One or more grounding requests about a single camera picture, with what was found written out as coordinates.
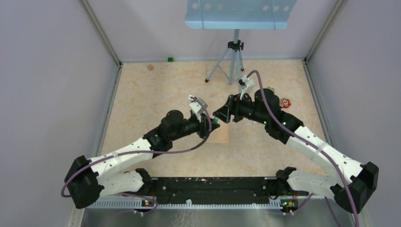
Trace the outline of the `peach envelope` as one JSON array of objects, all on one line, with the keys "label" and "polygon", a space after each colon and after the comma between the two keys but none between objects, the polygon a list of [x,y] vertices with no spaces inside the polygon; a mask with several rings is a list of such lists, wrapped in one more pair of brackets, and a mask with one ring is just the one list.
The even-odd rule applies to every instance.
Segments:
[{"label": "peach envelope", "polygon": [[229,127],[225,123],[220,123],[220,127],[215,129],[207,139],[206,143],[228,144],[229,143]]}]

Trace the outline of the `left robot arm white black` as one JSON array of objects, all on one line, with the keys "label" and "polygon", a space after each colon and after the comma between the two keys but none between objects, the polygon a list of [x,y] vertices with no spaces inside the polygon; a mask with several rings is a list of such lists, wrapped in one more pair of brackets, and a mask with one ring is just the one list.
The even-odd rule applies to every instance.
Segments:
[{"label": "left robot arm white black", "polygon": [[169,111],[160,124],[131,144],[108,154],[86,158],[81,155],[74,159],[64,179],[61,195],[72,198],[77,209],[86,208],[99,198],[122,192],[137,192],[147,195],[152,188],[151,177],[144,169],[132,173],[121,173],[132,165],[169,153],[173,141],[197,134],[206,142],[210,134],[220,127],[205,113],[199,117],[192,113],[185,119],[178,110]]}]

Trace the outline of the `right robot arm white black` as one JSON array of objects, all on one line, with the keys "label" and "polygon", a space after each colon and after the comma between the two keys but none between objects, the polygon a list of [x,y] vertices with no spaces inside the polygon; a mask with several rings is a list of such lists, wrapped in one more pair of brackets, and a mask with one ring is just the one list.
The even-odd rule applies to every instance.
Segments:
[{"label": "right robot arm white black", "polygon": [[300,151],[327,172],[313,174],[294,167],[278,170],[277,188],[281,194],[304,191],[325,196],[347,212],[359,214],[377,189],[377,165],[355,161],[320,139],[301,120],[283,111],[279,98],[270,89],[257,90],[254,99],[249,94],[229,95],[213,116],[224,123],[246,118],[264,124],[269,136]]}]

